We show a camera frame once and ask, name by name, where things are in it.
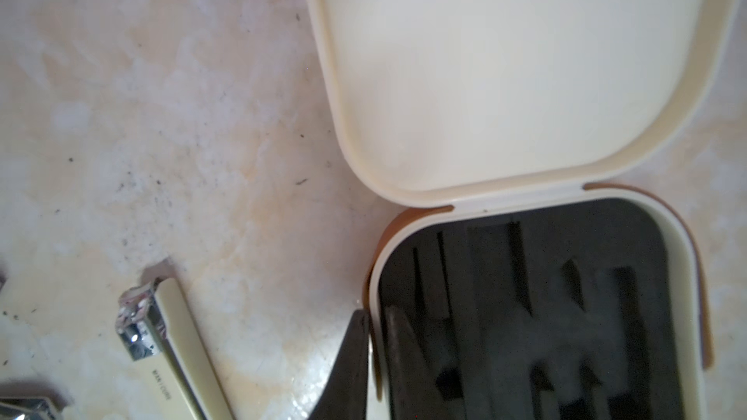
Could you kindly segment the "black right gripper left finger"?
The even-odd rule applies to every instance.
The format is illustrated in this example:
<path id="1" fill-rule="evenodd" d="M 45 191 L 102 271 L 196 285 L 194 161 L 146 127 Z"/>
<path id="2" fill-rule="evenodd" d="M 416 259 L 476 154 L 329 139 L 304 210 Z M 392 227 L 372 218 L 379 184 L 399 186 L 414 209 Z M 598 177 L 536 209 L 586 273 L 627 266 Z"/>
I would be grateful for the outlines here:
<path id="1" fill-rule="evenodd" d="M 309 420 L 364 420 L 369 383 L 370 315 L 355 310 L 327 384 Z"/>

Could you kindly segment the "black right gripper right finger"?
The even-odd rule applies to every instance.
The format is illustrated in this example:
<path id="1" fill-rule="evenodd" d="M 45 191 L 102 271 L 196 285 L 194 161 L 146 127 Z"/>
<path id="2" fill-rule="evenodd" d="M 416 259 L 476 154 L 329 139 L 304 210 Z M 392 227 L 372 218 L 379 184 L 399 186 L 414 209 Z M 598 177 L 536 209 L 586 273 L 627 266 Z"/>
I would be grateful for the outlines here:
<path id="1" fill-rule="evenodd" d="M 385 308 L 391 410 L 394 419 L 451 419 L 439 376 L 456 367 L 445 325 L 413 325 L 406 312 Z"/>

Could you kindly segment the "cream nail clipper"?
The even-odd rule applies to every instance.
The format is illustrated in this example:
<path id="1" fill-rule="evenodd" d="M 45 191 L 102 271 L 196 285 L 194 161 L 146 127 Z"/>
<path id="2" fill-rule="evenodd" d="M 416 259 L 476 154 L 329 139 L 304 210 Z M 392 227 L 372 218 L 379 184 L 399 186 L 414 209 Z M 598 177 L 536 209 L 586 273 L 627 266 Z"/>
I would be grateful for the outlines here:
<path id="1" fill-rule="evenodd" d="M 176 279 L 124 291 L 115 329 L 165 419 L 233 418 Z"/>

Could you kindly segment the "cream nail kit case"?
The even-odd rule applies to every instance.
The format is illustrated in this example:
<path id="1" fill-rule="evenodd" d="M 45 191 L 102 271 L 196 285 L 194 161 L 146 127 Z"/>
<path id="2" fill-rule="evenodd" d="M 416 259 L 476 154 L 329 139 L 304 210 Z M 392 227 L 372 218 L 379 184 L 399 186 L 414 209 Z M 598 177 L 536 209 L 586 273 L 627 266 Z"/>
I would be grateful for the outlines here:
<path id="1" fill-rule="evenodd" d="M 344 157 L 402 205 L 364 287 L 377 392 L 391 400 L 379 280 L 445 222 L 620 198 L 670 251 L 684 416 L 706 418 L 713 363 L 702 261 L 677 212 L 613 178 L 690 122 L 740 0 L 307 0 Z"/>

